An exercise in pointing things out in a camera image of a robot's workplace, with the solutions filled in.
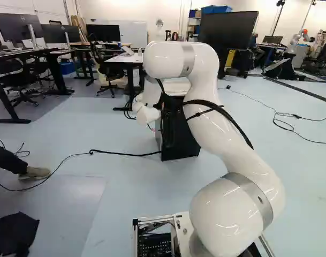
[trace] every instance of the desk leg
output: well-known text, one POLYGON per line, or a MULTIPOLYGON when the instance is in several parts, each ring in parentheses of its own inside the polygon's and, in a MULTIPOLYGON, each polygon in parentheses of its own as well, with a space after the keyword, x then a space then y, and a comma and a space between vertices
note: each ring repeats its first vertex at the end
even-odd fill
POLYGON ((273 49, 270 49, 270 51, 269 51, 269 53, 268 53, 268 56, 266 57, 266 60, 265 60, 265 63, 264 63, 264 68, 265 68, 266 66, 268 66, 268 64, 269 64, 269 62, 270 62, 271 55, 272 55, 273 52, 274 52, 274 50, 273 50, 273 49))
POLYGON ((90 77, 88 76, 87 74, 87 67, 86 67, 86 64, 84 62, 84 58, 83 58, 83 54, 84 53, 88 53, 87 51, 77 51, 77 58, 79 60, 79 63, 82 67, 82 70, 83 70, 83 77, 75 77, 75 79, 90 79, 90 77))
POLYGON ((145 83, 145 73, 143 71, 143 67, 140 66, 139 67, 139 85, 141 87, 141 90, 143 90, 144 83, 145 83))
POLYGON ((46 60, 49 63, 51 74, 55 80, 56 87, 58 90, 49 90, 48 95, 71 95, 74 90, 66 89, 63 75, 60 71, 60 66, 57 57, 51 54, 46 56, 46 60))
POLYGON ((91 80, 88 83, 86 83, 86 87, 88 87, 92 83, 94 83, 95 79, 94 79, 94 74, 93 74, 93 68, 92 68, 92 65, 90 64, 90 53, 86 52, 86 57, 87 57, 88 70, 89 70, 89 74, 90 74, 90 78, 91 78, 91 80))
POLYGON ((132 102, 134 100, 134 82, 133 82, 133 68, 127 67, 128 87, 130 88, 130 106, 129 107, 114 107, 113 111, 132 111, 132 102))
POLYGON ((11 119, 0 119, 0 123, 18 123, 18 124, 28 124, 31 122, 30 119, 20 119, 17 115, 17 113, 14 110, 14 107, 12 106, 11 102, 9 101, 3 86, 0 84, 0 100, 3 103, 3 106, 6 108, 11 119))

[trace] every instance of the computer monitor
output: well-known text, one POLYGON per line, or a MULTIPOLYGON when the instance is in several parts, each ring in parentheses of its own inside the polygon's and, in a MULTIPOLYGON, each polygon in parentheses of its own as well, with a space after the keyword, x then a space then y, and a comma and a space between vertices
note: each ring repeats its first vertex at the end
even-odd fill
POLYGON ((224 12, 202 16, 199 42, 216 49, 247 49, 259 12, 224 12))
POLYGON ((31 34, 27 27, 28 24, 32 24, 36 38, 43 37, 43 30, 38 16, 0 13, 0 31, 5 41, 22 43, 22 40, 30 39, 31 34))
POLYGON ((91 41, 121 41, 119 25, 87 24, 87 32, 91 41))
POLYGON ((69 36, 70 43, 81 42, 78 26, 64 26, 69 36))
POLYGON ((280 44, 282 39, 282 36, 265 36, 263 39, 263 43, 280 44))
POLYGON ((66 43, 65 32, 71 43, 81 42, 78 26, 42 24, 41 27, 45 42, 48 44, 66 43))

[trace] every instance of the keyboard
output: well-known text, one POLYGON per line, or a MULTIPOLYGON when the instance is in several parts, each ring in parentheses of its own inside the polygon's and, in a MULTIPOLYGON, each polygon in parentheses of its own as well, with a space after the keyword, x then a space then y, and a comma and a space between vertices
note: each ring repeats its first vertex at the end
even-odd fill
POLYGON ((29 52, 31 49, 22 49, 22 50, 11 50, 11 51, 0 51, 0 56, 5 56, 5 55, 16 55, 20 54, 22 52, 29 52))

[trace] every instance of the black desk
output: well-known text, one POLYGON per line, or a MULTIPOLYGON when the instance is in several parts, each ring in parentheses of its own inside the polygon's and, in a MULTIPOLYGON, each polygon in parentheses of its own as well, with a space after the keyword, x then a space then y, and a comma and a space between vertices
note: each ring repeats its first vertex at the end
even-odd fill
POLYGON ((259 47, 260 49, 263 49, 265 52, 268 52, 267 56, 265 58, 265 61, 264 61, 264 65, 262 66, 262 68, 265 68, 266 66, 269 66, 271 56, 274 55, 277 52, 277 50, 284 50, 285 51, 287 49, 287 47, 269 46, 267 44, 256 44, 256 46, 259 47))
POLYGON ((118 55, 113 58, 110 58, 103 62, 104 66, 107 67, 116 67, 119 69, 127 70, 127 77, 128 77, 128 87, 130 90, 130 106, 129 107, 114 107, 113 111, 132 111, 132 102, 135 96, 135 89, 134 89, 134 82, 133 82, 133 69, 139 68, 139 84, 141 89, 143 89, 143 61, 142 56, 138 56, 136 52, 133 56, 122 56, 118 55))
MULTIPOLYGON (((28 50, 23 52, 15 52, 9 55, 0 56, 0 62, 6 61, 8 59, 19 58, 23 63, 26 63, 26 59, 31 57, 45 57, 49 68, 51 70, 51 74, 55 80, 55 84, 57 90, 51 90, 48 94, 55 95, 70 95, 73 90, 66 89, 64 78, 60 72, 59 63, 57 57, 60 55, 67 54, 67 51, 57 51, 57 48, 52 49, 39 49, 39 50, 28 50)), ((28 124, 31 122, 29 119, 21 119, 18 117, 17 113, 14 110, 11 102, 9 101, 6 92, 4 91, 3 86, 0 84, 0 99, 5 106, 6 110, 10 114, 10 119, 0 119, 0 123, 18 123, 18 124, 28 124)))
MULTIPOLYGON (((77 77, 75 77, 75 79, 89 79, 90 81, 86 83, 86 87, 90 86, 96 79, 94 78, 94 74, 93 74, 93 68, 90 64, 90 60, 91 60, 91 56, 90 53, 92 53, 95 50, 92 50, 90 48, 90 46, 75 46, 76 48, 74 49, 74 54, 72 56, 72 58, 75 57, 75 55, 77 56, 80 65, 82 67, 83 70, 83 77, 80 77, 77 73, 77 77)), ((111 49, 98 49, 97 51, 99 52, 107 52, 109 53, 109 57, 112 57, 115 54, 118 53, 122 53, 124 52, 123 50, 111 50, 111 49)))

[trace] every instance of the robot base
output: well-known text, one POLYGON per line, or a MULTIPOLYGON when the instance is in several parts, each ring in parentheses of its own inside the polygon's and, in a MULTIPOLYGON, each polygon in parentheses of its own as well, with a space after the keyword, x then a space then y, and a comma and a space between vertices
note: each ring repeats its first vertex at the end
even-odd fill
MULTIPOLYGON (((132 226, 133 257, 212 257, 193 232, 187 211, 154 218, 135 218, 132 226), (170 227, 170 232, 161 233, 166 225, 170 227)), ((263 235, 259 240, 267 255, 274 257, 263 235)), ((252 243, 238 257, 262 255, 252 243)))

